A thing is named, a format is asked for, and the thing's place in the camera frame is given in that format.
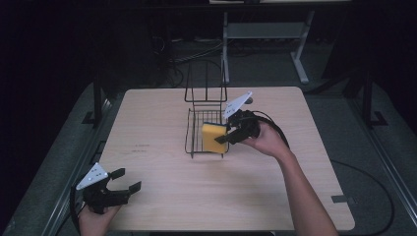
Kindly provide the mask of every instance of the dark background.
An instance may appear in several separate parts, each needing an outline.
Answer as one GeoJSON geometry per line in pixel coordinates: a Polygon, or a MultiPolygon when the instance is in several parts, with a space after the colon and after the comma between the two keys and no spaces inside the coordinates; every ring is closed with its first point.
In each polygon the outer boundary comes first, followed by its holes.
{"type": "MultiPolygon", "coordinates": [[[[126,2],[132,6],[141,1],[126,2]]],[[[171,14],[168,29],[163,12],[116,11],[105,3],[89,1],[99,8],[87,11],[77,1],[0,3],[1,230],[94,77],[100,77],[108,96],[123,90],[121,80],[129,80],[123,79],[129,75],[141,75],[136,84],[155,87],[163,79],[150,75],[163,62],[153,56],[152,36],[167,37],[168,32],[187,40],[221,36],[219,12],[171,14]]],[[[324,78],[331,80],[358,66],[370,72],[417,134],[417,4],[354,3],[344,9],[345,19],[318,9],[310,42],[319,35],[321,40],[326,35],[328,42],[336,39],[332,26],[321,22],[322,16],[344,19],[324,78]]],[[[169,47],[164,53],[169,54],[169,47]]]]}

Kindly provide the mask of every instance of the cable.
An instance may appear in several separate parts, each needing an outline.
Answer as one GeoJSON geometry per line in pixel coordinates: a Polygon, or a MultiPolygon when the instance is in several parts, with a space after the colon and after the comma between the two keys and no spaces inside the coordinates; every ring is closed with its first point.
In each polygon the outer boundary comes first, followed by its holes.
{"type": "Polygon", "coordinates": [[[389,221],[388,221],[387,225],[384,228],[382,228],[381,230],[378,230],[377,232],[374,232],[374,233],[371,233],[371,234],[340,234],[340,236],[352,236],[352,235],[355,235],[355,236],[375,236],[375,235],[380,235],[380,234],[386,232],[392,226],[393,219],[394,219],[394,216],[395,216],[395,206],[393,204],[392,197],[389,194],[387,188],[379,180],[377,180],[377,178],[375,178],[374,176],[372,176],[370,173],[366,172],[365,170],[362,170],[362,169],[359,169],[355,166],[340,162],[338,160],[331,159],[330,161],[333,162],[333,163],[336,163],[336,164],[340,164],[340,165],[349,167],[349,168],[351,168],[355,171],[358,171],[358,172],[362,173],[365,176],[368,176],[372,180],[374,180],[383,189],[383,191],[386,193],[387,198],[389,200],[389,206],[390,206],[390,211],[391,211],[391,215],[389,217],[389,221]]]}
{"type": "Polygon", "coordinates": [[[61,232],[62,228],[64,227],[65,223],[70,218],[70,216],[71,216],[71,213],[68,213],[67,216],[65,216],[64,221],[62,221],[61,225],[59,225],[59,228],[56,231],[55,236],[58,236],[59,232],[61,232]]]}
{"type": "Polygon", "coordinates": [[[269,120],[265,117],[262,116],[253,116],[253,117],[242,117],[238,119],[239,121],[245,121],[245,120],[258,120],[258,121],[263,121],[267,124],[269,124],[271,127],[273,127],[281,136],[282,140],[284,141],[284,143],[286,144],[286,146],[289,148],[289,143],[284,135],[284,133],[282,132],[281,128],[279,128],[279,126],[277,126],[272,120],[269,120]]]}

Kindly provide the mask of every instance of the forearm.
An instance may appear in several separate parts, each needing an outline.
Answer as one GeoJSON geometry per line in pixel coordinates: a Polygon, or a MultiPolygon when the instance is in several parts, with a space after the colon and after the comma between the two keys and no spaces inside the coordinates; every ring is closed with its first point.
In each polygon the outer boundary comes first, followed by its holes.
{"type": "Polygon", "coordinates": [[[337,235],[328,212],[289,151],[275,157],[281,167],[297,235],[337,235]]]}

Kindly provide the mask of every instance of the black cable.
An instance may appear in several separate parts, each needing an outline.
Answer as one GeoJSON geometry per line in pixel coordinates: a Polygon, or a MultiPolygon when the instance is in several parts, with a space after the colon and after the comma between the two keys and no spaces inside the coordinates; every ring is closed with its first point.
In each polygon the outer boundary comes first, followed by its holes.
{"type": "Polygon", "coordinates": [[[81,182],[81,180],[86,176],[87,174],[84,174],[80,176],[77,181],[74,183],[74,185],[71,187],[70,192],[70,214],[71,219],[73,220],[73,224],[77,229],[77,232],[81,234],[80,232],[80,223],[78,221],[78,214],[76,213],[76,192],[77,192],[77,185],[81,182]]]}
{"type": "Polygon", "coordinates": [[[269,124],[271,127],[273,127],[278,133],[279,133],[279,135],[281,136],[281,138],[282,138],[282,140],[284,141],[284,143],[286,144],[286,146],[288,147],[288,148],[290,148],[289,147],[289,143],[288,143],[288,141],[287,141],[287,139],[286,139],[286,137],[285,137],[285,135],[284,135],[284,133],[282,132],[282,130],[281,130],[281,128],[279,128],[279,126],[277,126],[273,121],[272,121],[272,119],[267,119],[267,118],[265,118],[265,117],[262,117],[262,116],[250,116],[250,117],[242,117],[242,118],[239,118],[238,119],[239,121],[245,121],[245,120],[258,120],[258,121],[263,121],[263,122],[265,122],[265,123],[267,123],[267,124],[269,124]]]}
{"type": "Polygon", "coordinates": [[[56,231],[55,236],[58,236],[59,232],[61,232],[62,228],[64,227],[65,223],[70,218],[70,216],[71,216],[71,213],[68,213],[67,216],[65,216],[64,221],[62,221],[61,225],[59,225],[59,228],[56,231]]]}
{"type": "Polygon", "coordinates": [[[393,204],[392,197],[389,194],[387,188],[379,180],[377,180],[377,178],[375,178],[374,176],[372,176],[370,173],[366,172],[365,170],[362,170],[362,169],[359,169],[355,166],[340,162],[338,160],[331,159],[330,161],[333,162],[333,163],[336,163],[336,164],[340,164],[340,165],[349,167],[353,170],[356,170],[356,171],[362,173],[363,175],[368,176],[369,178],[374,180],[375,183],[377,183],[383,189],[383,191],[386,193],[387,198],[389,200],[389,206],[390,206],[390,211],[391,211],[391,215],[389,217],[389,221],[388,221],[387,225],[384,228],[382,228],[381,230],[378,230],[377,232],[374,232],[374,233],[371,233],[371,234],[340,234],[340,236],[375,236],[375,235],[381,235],[382,233],[385,233],[392,226],[393,219],[394,219],[394,216],[395,216],[395,206],[393,204]]]}

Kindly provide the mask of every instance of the table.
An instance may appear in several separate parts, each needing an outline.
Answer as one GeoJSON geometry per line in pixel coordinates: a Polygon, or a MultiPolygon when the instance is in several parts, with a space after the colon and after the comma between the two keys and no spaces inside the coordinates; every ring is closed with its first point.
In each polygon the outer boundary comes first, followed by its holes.
{"type": "MultiPolygon", "coordinates": [[[[209,88],[211,94],[219,88],[209,88]]],[[[252,104],[283,130],[292,151],[338,230],[354,227],[303,93],[298,88],[228,88],[229,100],[251,90],[252,104]]],[[[110,229],[129,231],[293,230],[277,162],[241,144],[219,154],[185,152],[188,110],[182,88],[132,89],[125,94],[100,164],[126,167],[110,190],[142,181],[110,229]]],[[[194,88],[194,93],[204,93],[194,88]]]]}
{"type": "MultiPolygon", "coordinates": [[[[350,2],[351,0],[327,0],[325,2],[350,2]]],[[[318,0],[261,0],[261,4],[267,3],[307,3],[319,2],[318,0]]],[[[217,1],[211,0],[211,4],[243,3],[243,1],[217,1]]],[[[310,25],[315,11],[311,9],[305,21],[286,23],[228,23],[227,12],[224,13],[223,21],[223,48],[221,54],[222,70],[227,83],[229,79],[227,45],[230,38],[297,38],[299,44],[295,51],[291,52],[291,59],[297,71],[301,84],[307,84],[309,79],[301,63],[301,54],[306,44],[310,25]]]]}

